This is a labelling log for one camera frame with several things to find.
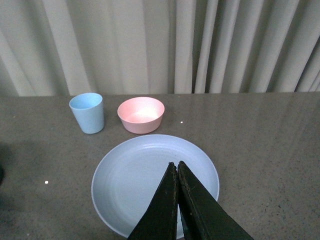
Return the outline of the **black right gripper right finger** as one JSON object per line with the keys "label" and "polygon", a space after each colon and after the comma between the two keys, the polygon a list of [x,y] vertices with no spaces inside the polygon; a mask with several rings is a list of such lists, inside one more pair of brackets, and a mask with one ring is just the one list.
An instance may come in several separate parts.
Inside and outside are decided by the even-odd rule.
{"label": "black right gripper right finger", "polygon": [[185,162],[177,167],[178,205],[186,240],[251,240],[212,197]]}

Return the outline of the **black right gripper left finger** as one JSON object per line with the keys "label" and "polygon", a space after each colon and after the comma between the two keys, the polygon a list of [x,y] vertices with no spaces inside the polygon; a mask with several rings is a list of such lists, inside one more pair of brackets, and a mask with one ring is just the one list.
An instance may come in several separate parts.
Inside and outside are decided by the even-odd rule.
{"label": "black right gripper left finger", "polygon": [[170,162],[129,240],[175,240],[177,238],[179,180],[177,168]]}

